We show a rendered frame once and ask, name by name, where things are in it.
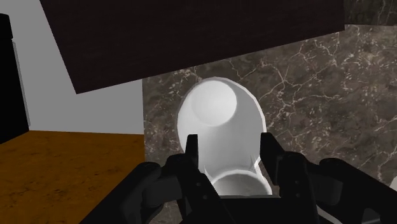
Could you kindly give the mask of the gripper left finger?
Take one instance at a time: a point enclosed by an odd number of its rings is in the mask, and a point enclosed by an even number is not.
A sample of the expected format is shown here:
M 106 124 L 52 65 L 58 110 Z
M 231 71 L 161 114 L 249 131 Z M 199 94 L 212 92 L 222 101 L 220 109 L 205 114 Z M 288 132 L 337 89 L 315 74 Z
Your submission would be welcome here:
M 179 224 L 233 224 L 232 215 L 207 176 L 199 171 L 198 136 L 164 166 L 143 162 L 118 183 L 80 224 L 150 224 L 166 202 L 177 201 Z

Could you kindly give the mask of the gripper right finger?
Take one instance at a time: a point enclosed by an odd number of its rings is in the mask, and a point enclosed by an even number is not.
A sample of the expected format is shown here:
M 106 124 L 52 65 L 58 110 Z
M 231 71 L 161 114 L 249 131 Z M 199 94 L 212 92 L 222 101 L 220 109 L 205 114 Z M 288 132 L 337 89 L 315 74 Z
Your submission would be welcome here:
M 282 199 L 298 208 L 305 224 L 320 224 L 322 209 L 342 224 L 363 224 L 366 209 L 379 224 L 397 224 L 397 191 L 339 158 L 319 164 L 286 151 L 270 132 L 260 136 L 260 158 Z

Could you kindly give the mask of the white cup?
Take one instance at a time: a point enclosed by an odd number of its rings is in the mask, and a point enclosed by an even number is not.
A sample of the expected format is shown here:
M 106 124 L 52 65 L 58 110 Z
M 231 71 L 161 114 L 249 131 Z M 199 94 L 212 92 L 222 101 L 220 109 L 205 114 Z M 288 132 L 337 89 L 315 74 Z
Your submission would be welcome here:
M 181 148 L 198 136 L 198 169 L 222 197 L 272 194 L 260 169 L 266 121 L 256 97 L 228 78 L 206 78 L 185 95 L 176 130 Z

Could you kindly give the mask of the dark wooden cabinet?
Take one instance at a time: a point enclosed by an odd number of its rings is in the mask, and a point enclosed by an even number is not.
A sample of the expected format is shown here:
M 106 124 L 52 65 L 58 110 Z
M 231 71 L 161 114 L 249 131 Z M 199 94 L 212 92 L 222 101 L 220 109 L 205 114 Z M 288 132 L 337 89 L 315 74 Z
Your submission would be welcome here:
M 344 0 L 39 0 L 76 93 L 344 29 Z

